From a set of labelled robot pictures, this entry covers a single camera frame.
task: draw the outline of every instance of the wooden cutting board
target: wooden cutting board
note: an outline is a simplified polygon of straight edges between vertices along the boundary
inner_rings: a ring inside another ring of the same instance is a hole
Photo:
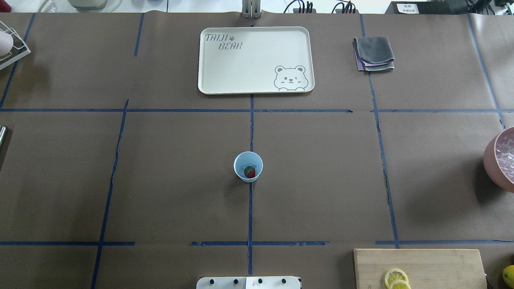
[[[357,289],[385,289],[384,274],[403,270],[412,289],[486,289],[480,252],[469,249],[354,249]]]

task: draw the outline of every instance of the bowl of ice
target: bowl of ice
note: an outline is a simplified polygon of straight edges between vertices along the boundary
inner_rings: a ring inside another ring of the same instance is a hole
[[[514,128],[500,132],[487,145],[484,167],[495,184],[514,193]]]

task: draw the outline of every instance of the bear ear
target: bear ear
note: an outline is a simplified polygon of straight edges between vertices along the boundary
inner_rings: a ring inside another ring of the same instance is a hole
[[[279,66],[275,67],[275,73],[279,73],[279,72],[283,71],[284,69],[286,69],[284,66],[279,65]]]

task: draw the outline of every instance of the lemon slice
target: lemon slice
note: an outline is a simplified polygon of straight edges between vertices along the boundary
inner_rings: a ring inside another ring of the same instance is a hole
[[[405,283],[407,283],[407,285],[409,284],[409,278],[407,278],[407,274],[405,274],[405,272],[403,272],[402,270],[400,270],[398,268],[393,268],[393,269],[387,271],[386,274],[384,275],[385,287],[389,288],[389,285],[391,285],[396,280],[405,281]]]
[[[411,286],[403,280],[396,280],[391,283],[388,289],[411,289]]]

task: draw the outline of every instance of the strawberry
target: strawberry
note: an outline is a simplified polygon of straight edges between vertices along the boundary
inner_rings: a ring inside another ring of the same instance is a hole
[[[245,169],[245,176],[247,178],[255,177],[255,169],[253,167],[246,167],[246,169]]]

